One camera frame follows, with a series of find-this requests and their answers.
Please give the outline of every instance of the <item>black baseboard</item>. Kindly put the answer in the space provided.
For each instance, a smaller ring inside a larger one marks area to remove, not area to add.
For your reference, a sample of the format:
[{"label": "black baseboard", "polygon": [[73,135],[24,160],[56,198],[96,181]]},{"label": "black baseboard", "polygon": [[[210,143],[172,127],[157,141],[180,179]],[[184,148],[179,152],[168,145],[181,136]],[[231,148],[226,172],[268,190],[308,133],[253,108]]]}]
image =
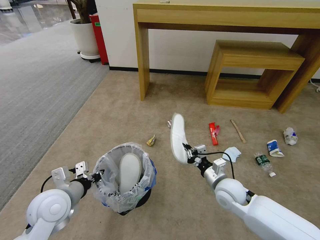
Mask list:
[{"label": "black baseboard", "polygon": [[[128,67],[111,67],[110,70],[113,71],[130,71],[137,72],[138,68],[128,68]],[[180,74],[180,75],[193,75],[193,76],[206,76],[207,72],[197,72],[197,71],[181,71],[181,70],[165,70],[165,69],[152,69],[150,68],[150,72],[152,73],[170,73],[170,74]],[[246,79],[259,79],[261,75],[253,75],[253,74],[238,74],[238,73],[220,73],[221,77],[228,78],[246,78]],[[312,82],[320,83],[320,79],[312,78]]]}]

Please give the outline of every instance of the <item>crumpled plastic bag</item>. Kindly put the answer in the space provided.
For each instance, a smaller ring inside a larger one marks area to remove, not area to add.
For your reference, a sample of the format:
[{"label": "crumpled plastic bag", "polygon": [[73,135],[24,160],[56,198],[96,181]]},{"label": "crumpled plastic bag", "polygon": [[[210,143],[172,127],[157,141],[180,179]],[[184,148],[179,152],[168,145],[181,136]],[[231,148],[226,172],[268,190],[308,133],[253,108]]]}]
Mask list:
[{"label": "crumpled plastic bag", "polygon": [[[120,161],[129,152],[136,154],[142,162],[143,177],[131,191],[120,194]],[[104,170],[104,173],[101,181],[93,187],[93,194],[103,205],[118,213],[134,209],[139,200],[156,184],[157,170],[154,163],[137,143],[124,143],[107,152],[97,161],[93,172],[100,170]]]},{"label": "crumpled plastic bag", "polygon": [[298,141],[298,137],[294,132],[293,128],[288,127],[286,130],[283,131],[284,141],[286,144],[295,145]]}]

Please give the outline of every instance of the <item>wooden table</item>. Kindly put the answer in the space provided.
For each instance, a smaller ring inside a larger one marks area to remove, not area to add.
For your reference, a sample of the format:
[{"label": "wooden table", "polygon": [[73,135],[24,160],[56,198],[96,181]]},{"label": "wooden table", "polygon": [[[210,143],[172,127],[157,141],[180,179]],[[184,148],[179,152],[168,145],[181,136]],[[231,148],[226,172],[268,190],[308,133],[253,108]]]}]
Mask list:
[{"label": "wooden table", "polygon": [[141,101],[149,85],[148,29],[298,34],[291,49],[305,61],[275,104],[281,113],[320,67],[319,1],[144,0],[133,11]]}]

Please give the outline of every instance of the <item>white sneaker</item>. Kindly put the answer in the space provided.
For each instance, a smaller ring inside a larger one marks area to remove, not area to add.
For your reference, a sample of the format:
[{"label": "white sneaker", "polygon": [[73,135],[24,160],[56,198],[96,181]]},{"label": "white sneaker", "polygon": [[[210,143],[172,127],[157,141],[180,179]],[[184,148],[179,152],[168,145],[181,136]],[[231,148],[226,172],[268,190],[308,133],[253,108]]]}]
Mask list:
[{"label": "white sneaker", "polygon": [[125,154],[120,161],[120,194],[130,191],[139,182],[141,162],[133,153]]}]

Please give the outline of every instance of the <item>trash can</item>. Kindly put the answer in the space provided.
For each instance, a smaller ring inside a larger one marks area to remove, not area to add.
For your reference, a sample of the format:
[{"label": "trash can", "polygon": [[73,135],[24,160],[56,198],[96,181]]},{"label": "trash can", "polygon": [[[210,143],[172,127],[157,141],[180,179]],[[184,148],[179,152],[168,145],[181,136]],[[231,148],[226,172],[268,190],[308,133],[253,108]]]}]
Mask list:
[{"label": "trash can", "polygon": [[102,65],[109,64],[107,50],[106,50],[106,46],[104,44],[104,39],[103,39],[102,31],[101,31],[99,16],[96,13],[94,15],[89,15],[89,17],[91,19],[94,35],[96,37],[98,50],[99,50],[99,54],[100,54],[100,58],[101,58],[101,63],[102,63]]},{"label": "trash can", "polygon": [[[141,161],[141,176],[139,182],[131,191],[120,194],[120,161],[126,153],[134,153]],[[102,179],[93,188],[95,197],[106,207],[121,215],[147,202],[151,188],[156,184],[157,170],[149,155],[137,143],[121,144],[103,155],[94,167],[93,172],[104,170]]]}]

